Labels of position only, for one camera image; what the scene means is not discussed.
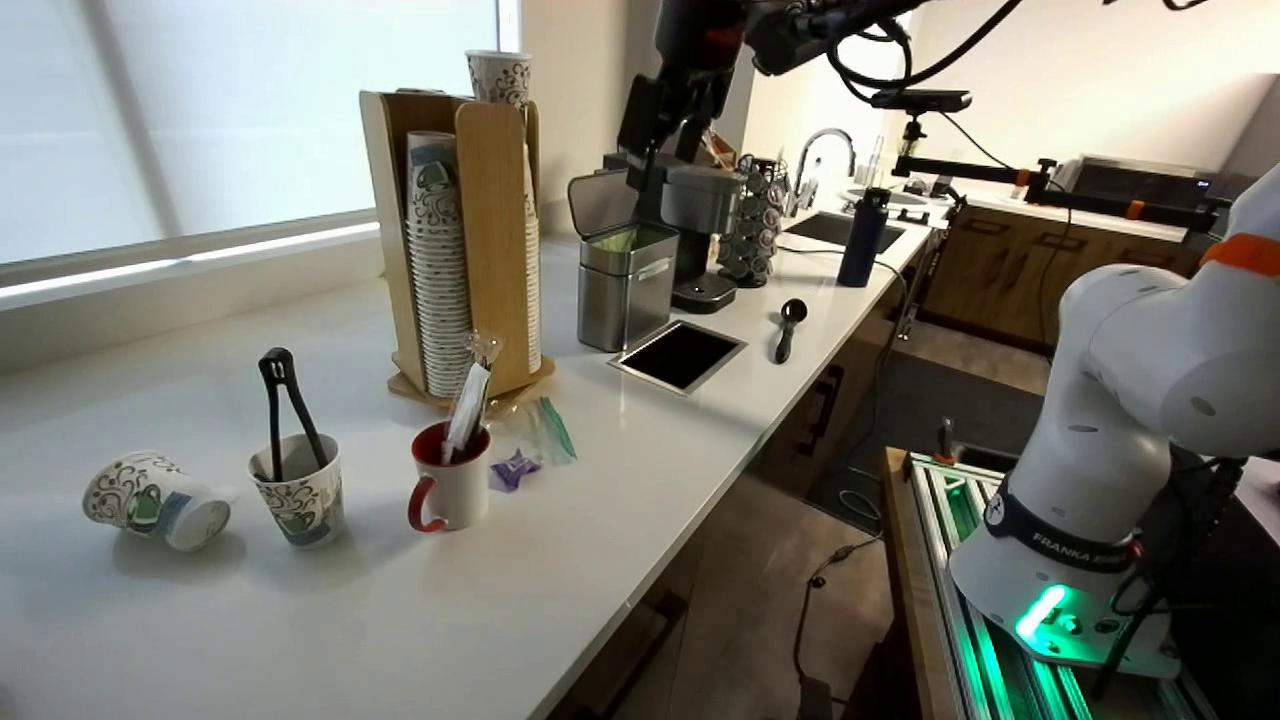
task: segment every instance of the mug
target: mug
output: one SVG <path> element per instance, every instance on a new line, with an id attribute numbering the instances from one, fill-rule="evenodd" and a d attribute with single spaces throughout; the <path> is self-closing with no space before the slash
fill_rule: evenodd
<path id="1" fill-rule="evenodd" d="M 96 524 L 116 524 L 130 536 L 150 536 L 175 551 L 205 548 L 233 520 L 233 503 L 197 486 L 164 454 L 112 459 L 88 479 L 80 510 Z"/>
<path id="2" fill-rule="evenodd" d="M 280 479 L 271 479 L 271 448 L 249 459 L 256 491 L 290 543 L 322 548 L 346 533 L 346 474 L 332 436 L 322 436 L 326 466 L 316 459 L 310 436 L 280 439 Z"/>
<path id="3" fill-rule="evenodd" d="M 409 498 L 409 528 L 451 533 L 490 512 L 490 427 L 478 427 L 464 454 L 444 466 L 447 423 L 432 423 L 414 439 L 418 490 Z"/>
<path id="4" fill-rule="evenodd" d="M 529 99 L 529 61 L 520 53 L 467 53 L 471 92 L 485 106 Z"/>

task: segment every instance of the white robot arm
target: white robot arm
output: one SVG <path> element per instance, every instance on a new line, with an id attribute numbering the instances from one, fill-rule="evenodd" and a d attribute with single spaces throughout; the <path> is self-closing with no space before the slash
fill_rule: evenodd
<path id="1" fill-rule="evenodd" d="M 1280 170 L 1233 206 L 1193 279 L 1097 270 L 1069 288 L 1060 330 L 1037 432 L 953 581 L 1041 662 L 1104 664 L 1167 443 L 1238 459 L 1280 448 Z M 1164 639 L 1167 621 L 1148 621 L 1127 673 L 1171 676 Z"/>

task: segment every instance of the spoon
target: spoon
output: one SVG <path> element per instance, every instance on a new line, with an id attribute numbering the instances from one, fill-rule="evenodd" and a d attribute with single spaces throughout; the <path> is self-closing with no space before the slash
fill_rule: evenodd
<path id="1" fill-rule="evenodd" d="M 807 316 L 807 305 L 800 295 L 792 295 L 792 300 L 783 300 L 783 309 L 775 316 L 783 326 L 783 335 L 775 342 L 774 362 L 783 366 L 792 355 L 792 331 Z"/>

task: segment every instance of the cabinet door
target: cabinet door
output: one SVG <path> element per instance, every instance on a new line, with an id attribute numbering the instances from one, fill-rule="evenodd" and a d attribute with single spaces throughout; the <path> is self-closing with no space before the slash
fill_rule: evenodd
<path id="1" fill-rule="evenodd" d="M 1005 264 L 1009 221 L 969 209 L 940 250 L 919 309 L 953 326 L 989 326 Z"/>

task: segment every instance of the floor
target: floor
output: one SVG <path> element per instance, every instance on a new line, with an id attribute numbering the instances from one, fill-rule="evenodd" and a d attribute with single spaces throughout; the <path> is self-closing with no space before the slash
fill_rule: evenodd
<path id="1" fill-rule="evenodd" d="M 937 326 L 917 326 L 901 345 L 910 355 L 953 366 L 1023 394 L 1043 394 L 1049 362 L 989 345 Z M 800 716 L 792 635 L 804 581 L 865 533 L 783 498 L 759 479 L 740 479 L 668 575 L 681 575 L 689 611 L 660 644 L 643 676 L 619 700 L 619 720 L 783 720 Z M 804 673 L 850 695 L 869 651 L 894 623 L 884 548 L 869 543 L 823 571 L 814 591 L 804 634 Z M 599 658 L 629 658 L 626 634 Z"/>

